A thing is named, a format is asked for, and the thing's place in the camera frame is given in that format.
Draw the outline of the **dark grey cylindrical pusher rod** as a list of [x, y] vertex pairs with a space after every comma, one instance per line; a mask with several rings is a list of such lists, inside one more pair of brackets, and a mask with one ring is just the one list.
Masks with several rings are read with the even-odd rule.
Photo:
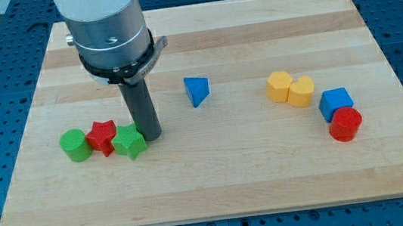
[[155, 141], [161, 135], [162, 129], [146, 82], [142, 79], [135, 85], [119, 84], [119, 90], [136, 129], [145, 141]]

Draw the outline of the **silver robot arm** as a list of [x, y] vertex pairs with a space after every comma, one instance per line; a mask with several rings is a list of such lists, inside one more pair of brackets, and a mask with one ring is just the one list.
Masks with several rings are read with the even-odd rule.
[[85, 70], [102, 84], [118, 85], [136, 129], [146, 141], [162, 133], [145, 77], [167, 46], [147, 28], [138, 0], [53, 0]]

